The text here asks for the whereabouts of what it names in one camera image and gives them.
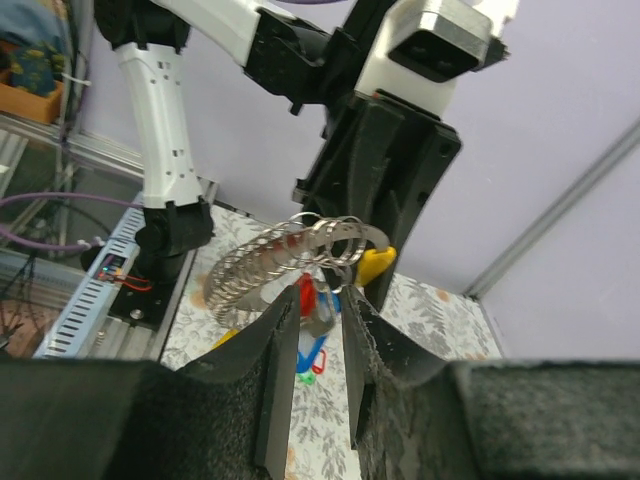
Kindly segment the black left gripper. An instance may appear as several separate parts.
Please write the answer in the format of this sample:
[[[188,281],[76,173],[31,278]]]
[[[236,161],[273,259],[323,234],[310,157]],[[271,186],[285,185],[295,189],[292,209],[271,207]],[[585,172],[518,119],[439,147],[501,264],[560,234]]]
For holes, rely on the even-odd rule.
[[[355,216],[397,251],[461,149],[453,127],[384,93],[341,98],[326,111],[322,137],[294,201],[326,217]]]

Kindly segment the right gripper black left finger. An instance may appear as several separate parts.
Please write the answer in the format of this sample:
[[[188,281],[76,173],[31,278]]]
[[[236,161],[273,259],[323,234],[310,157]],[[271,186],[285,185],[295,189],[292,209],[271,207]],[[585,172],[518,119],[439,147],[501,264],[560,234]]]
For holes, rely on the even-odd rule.
[[[171,370],[152,361],[1,363],[5,479],[280,479],[300,293]]]

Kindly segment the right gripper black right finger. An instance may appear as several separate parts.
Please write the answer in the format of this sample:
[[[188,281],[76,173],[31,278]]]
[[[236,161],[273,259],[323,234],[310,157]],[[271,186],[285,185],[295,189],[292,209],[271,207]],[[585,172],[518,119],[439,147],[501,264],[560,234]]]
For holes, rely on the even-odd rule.
[[[635,479],[635,361],[447,361],[340,296],[350,442],[365,479]]]

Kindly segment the blue key tag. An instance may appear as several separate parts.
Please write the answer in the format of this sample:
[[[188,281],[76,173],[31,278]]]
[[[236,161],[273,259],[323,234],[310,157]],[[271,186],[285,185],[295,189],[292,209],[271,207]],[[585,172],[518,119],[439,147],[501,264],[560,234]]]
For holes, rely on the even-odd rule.
[[[301,317],[296,373],[304,374],[313,369],[329,333],[340,317],[341,306],[336,294],[320,291],[316,294],[315,306],[308,315]]]

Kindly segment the metal key organiser with rings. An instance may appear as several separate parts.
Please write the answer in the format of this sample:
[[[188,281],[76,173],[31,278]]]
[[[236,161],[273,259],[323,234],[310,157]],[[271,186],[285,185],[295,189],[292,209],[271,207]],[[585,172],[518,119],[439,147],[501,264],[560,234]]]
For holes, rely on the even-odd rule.
[[[396,257],[388,236],[355,216],[301,212],[220,258],[206,277],[203,298],[213,318],[224,324],[233,311],[265,311],[263,287],[292,272],[327,269],[338,277],[330,289],[338,293],[348,285],[368,285]]]

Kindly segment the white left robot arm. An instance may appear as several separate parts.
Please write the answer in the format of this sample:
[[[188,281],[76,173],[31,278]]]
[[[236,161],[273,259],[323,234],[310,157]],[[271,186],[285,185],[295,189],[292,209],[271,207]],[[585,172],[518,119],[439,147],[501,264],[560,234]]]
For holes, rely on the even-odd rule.
[[[212,176],[270,218],[357,217],[388,236],[397,272],[461,288],[425,210],[462,147],[444,112],[471,67],[446,8],[358,1],[327,32],[267,1],[96,2],[144,163],[144,252],[205,242],[195,181]]]

